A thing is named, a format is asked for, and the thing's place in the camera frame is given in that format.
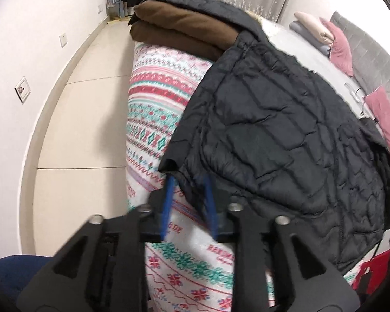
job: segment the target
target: tile grout line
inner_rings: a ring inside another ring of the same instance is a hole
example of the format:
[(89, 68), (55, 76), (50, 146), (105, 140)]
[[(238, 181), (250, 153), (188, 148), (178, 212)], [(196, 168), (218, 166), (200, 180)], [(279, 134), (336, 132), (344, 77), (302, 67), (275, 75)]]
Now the tile grout line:
[(131, 77), (131, 73), (130, 74), (126, 74), (126, 75), (120, 75), (120, 76), (99, 77), (98, 79), (89, 79), (89, 80), (83, 80), (83, 81), (75, 81), (75, 82), (67, 83), (66, 85), (74, 84), (74, 83), (80, 83), (80, 82), (103, 80), (103, 79), (114, 79), (116, 77)]
[(125, 166), (102, 166), (102, 167), (39, 167), (38, 170), (93, 170), (93, 169), (118, 169)]

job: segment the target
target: baseboard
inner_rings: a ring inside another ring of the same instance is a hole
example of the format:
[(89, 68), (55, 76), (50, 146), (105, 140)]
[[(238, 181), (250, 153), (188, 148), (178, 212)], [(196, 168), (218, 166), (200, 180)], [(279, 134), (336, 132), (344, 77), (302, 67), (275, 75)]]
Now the baseboard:
[(51, 121), (52, 114), (58, 103), (65, 85), (67, 84), (69, 77), (77, 66), (79, 60), (84, 55), (85, 51), (106, 26), (109, 18), (107, 17), (101, 22), (98, 27), (88, 36), (81, 47), (76, 51), (71, 58), (62, 74), (52, 88), (48, 99), (42, 109), (42, 112), (38, 118), (38, 122), (34, 129), (32, 139), (27, 151), (25, 165), (23, 169), (23, 176), (20, 186), (20, 206), (19, 206), (19, 230), (20, 230), (20, 244), (23, 254), (34, 255), (35, 243), (33, 235), (33, 195), (35, 189), (35, 180), (37, 167), (39, 162), (40, 152), (45, 140), (46, 131)]

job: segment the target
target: mattress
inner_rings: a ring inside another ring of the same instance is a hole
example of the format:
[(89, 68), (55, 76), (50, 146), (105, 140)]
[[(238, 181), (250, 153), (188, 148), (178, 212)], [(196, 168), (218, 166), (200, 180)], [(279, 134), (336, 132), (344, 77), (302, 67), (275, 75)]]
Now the mattress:
[[(354, 82), (319, 51), (276, 24), (263, 28), (276, 47), (320, 73), (339, 94), (343, 93), (341, 96), (356, 115), (361, 112), (358, 102), (344, 86)], [(128, 99), (129, 208), (145, 203), (151, 191), (163, 187), (164, 178), (157, 167), (192, 93), (212, 64), (175, 49), (136, 44)], [(146, 244), (146, 275), (157, 310), (230, 311), (233, 266), (231, 245), (218, 244), (211, 238), (204, 222), (177, 187), (165, 242)], [(361, 262), (344, 276), (348, 282), (354, 279), (360, 266)], [(272, 305), (270, 273), (267, 278)]]

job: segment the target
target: patterned blanket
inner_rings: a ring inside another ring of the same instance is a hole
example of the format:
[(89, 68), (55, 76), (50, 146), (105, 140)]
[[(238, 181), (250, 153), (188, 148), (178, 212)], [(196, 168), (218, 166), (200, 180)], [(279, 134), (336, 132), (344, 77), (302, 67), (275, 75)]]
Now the patterned blanket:
[[(212, 62), (184, 52), (136, 43), (130, 79), (126, 181), (129, 208), (163, 187), (157, 171), (191, 95)], [(154, 309), (165, 312), (230, 311), (234, 253), (218, 244), (175, 188), (169, 232), (146, 244), (146, 276)], [(359, 266), (345, 278), (351, 282)], [(269, 302), (274, 304), (268, 275)]]

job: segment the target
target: gray headboard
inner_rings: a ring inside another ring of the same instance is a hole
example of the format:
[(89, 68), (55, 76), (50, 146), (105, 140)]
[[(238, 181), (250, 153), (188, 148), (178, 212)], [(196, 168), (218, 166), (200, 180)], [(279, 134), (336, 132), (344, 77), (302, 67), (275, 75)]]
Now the gray headboard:
[(348, 39), (354, 77), (365, 93), (383, 86), (390, 99), (390, 55), (371, 36), (337, 11), (332, 14), (331, 22), (341, 28)]

